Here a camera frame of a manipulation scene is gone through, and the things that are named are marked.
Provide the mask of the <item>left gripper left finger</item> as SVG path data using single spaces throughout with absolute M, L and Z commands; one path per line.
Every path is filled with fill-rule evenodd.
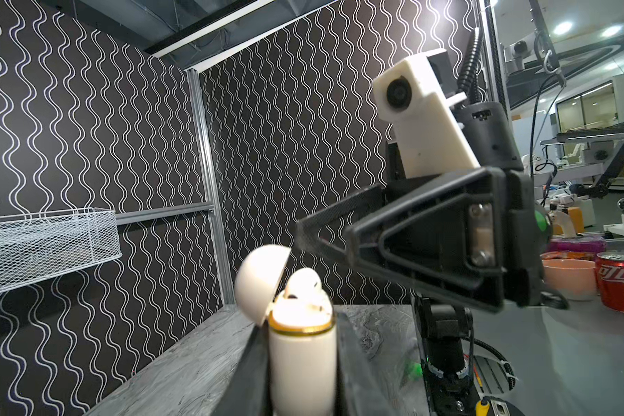
M 267 327 L 253 327 L 229 385 L 211 415 L 270 415 Z

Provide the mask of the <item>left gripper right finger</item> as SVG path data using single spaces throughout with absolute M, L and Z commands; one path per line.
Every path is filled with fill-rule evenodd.
M 336 315 L 337 388 L 334 415 L 395 415 L 374 377 L 348 317 Z

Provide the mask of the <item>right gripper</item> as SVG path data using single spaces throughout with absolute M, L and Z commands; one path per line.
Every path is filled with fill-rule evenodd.
M 551 222 L 503 106 L 418 109 L 393 130 L 384 206 L 344 232 L 351 268 L 457 306 L 567 310 L 544 281 Z

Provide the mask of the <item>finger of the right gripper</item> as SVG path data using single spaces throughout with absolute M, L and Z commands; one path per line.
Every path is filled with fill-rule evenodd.
M 296 222 L 295 246 L 338 265 L 349 265 L 344 232 L 385 206 L 386 187 L 373 185 Z

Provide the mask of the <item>beige earbud charging case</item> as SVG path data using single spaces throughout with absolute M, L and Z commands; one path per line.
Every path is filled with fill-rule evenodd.
M 331 415 L 336 401 L 336 315 L 329 295 L 284 299 L 291 248 L 254 249 L 236 275 L 237 306 L 267 327 L 270 400 L 277 415 Z

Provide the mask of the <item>beige earbud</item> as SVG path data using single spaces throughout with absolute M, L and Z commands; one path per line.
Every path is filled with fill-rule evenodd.
M 303 268 L 294 272 L 284 288 L 284 299 L 311 301 L 322 293 L 322 282 L 312 268 Z

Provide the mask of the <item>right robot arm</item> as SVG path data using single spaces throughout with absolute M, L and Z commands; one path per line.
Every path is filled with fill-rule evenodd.
M 505 301 L 565 310 L 544 282 L 552 223 L 534 199 L 504 107 L 478 97 L 483 33 L 459 72 L 447 51 L 406 57 L 372 83 L 395 132 L 388 179 L 296 226 L 296 244 L 412 292 L 422 376 L 435 415 L 495 414 L 476 386 L 471 312 Z

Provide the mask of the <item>pink bowl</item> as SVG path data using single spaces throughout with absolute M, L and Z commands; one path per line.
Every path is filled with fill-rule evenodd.
M 590 301 L 597 296 L 595 263 L 580 259 L 546 259 L 544 281 L 572 301 Z

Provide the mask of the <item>red soda can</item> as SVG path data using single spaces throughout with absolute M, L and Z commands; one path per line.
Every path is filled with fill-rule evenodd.
M 595 273 L 603 305 L 624 313 L 624 252 L 597 254 Z

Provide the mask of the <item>white mesh basket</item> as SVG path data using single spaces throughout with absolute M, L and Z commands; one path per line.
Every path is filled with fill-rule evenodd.
M 0 294 L 120 256 L 113 210 L 78 208 L 0 217 Z

